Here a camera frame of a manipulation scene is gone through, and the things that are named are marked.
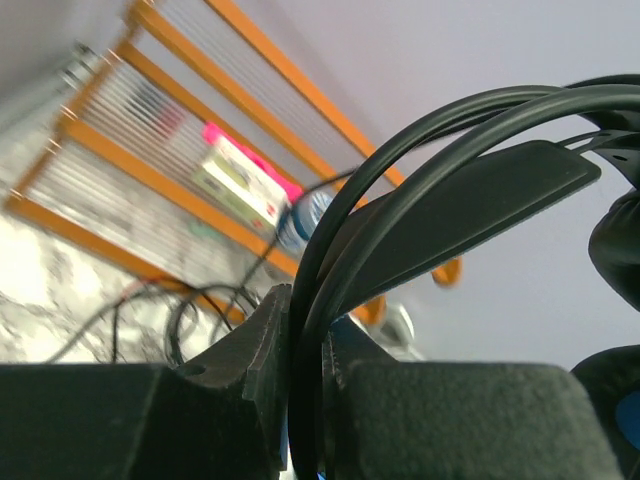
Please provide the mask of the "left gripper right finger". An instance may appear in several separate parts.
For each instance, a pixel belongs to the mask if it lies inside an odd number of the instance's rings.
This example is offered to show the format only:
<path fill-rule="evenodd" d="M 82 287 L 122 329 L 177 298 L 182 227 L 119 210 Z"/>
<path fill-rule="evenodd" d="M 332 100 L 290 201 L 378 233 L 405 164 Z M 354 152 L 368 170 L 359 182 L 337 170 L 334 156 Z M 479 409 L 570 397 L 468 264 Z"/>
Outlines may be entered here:
<path fill-rule="evenodd" d="M 352 321 L 322 345 L 331 479 L 618 479 L 587 394 L 544 364 L 403 362 Z"/>

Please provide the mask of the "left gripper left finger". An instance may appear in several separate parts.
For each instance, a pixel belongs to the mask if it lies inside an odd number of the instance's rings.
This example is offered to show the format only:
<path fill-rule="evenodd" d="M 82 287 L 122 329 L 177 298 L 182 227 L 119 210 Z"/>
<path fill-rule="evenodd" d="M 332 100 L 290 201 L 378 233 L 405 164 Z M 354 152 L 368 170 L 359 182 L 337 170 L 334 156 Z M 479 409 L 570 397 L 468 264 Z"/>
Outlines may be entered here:
<path fill-rule="evenodd" d="M 180 367 L 5 365 L 5 479 L 275 479 L 286 466 L 291 289 Z"/>

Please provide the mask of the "black blue headphones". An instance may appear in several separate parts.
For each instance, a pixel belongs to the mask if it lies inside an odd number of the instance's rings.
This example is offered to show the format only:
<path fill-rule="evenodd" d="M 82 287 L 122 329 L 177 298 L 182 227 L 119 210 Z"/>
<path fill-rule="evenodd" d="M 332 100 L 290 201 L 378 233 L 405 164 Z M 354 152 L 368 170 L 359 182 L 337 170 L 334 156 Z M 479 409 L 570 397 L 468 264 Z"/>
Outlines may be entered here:
<path fill-rule="evenodd" d="M 312 235 L 291 297 L 288 433 L 298 478 L 331 479 L 322 422 L 331 325 L 596 181 L 589 151 L 638 185 L 637 76 L 466 97 L 415 121 L 356 170 Z M 618 479 L 637 478 L 638 347 L 599 352 L 567 372 L 587 394 Z"/>

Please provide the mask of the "grey white headphones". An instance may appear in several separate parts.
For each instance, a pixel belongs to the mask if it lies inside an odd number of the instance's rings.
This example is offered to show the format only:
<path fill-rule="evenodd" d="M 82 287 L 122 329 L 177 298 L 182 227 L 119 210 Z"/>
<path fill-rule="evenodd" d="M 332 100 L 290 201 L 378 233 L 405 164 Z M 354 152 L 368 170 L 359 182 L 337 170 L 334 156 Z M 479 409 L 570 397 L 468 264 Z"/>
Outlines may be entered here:
<path fill-rule="evenodd" d="M 387 305 L 379 332 L 387 342 L 400 347 L 408 347 L 415 339 L 414 324 L 401 304 Z"/>

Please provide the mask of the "left blue white jar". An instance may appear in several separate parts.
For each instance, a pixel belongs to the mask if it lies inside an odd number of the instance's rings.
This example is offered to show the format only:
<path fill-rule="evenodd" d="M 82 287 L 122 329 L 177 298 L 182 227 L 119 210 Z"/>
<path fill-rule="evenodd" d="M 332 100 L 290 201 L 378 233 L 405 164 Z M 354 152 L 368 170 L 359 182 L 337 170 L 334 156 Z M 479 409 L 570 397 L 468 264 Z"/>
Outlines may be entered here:
<path fill-rule="evenodd" d="M 301 253 L 332 200 L 332 195 L 317 190 L 289 207 L 277 227 L 280 245 L 293 254 Z"/>

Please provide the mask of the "white red box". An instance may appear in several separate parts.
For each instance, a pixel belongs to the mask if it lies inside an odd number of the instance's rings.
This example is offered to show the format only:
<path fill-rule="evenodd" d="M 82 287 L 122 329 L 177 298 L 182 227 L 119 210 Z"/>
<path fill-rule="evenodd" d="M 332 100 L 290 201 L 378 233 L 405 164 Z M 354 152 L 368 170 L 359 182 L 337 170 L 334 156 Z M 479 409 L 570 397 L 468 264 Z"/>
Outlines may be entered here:
<path fill-rule="evenodd" d="M 205 125 L 203 140 L 209 150 L 194 183 L 258 232 L 273 231 L 303 189 L 214 123 Z"/>

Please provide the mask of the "wooden shelf rack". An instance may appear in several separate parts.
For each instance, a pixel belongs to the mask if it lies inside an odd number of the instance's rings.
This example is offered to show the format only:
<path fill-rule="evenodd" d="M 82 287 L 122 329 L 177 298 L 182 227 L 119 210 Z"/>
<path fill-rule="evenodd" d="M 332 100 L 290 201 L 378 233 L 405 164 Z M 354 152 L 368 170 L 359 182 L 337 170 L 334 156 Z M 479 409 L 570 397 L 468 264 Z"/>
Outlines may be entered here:
<path fill-rule="evenodd" d="M 374 145 L 232 1 L 129 1 L 123 21 L 6 209 L 142 277 L 233 279 L 259 257 L 293 277 L 268 221 L 215 195 L 213 174 L 244 174 L 207 133 L 256 154 L 271 186 L 333 177 Z"/>

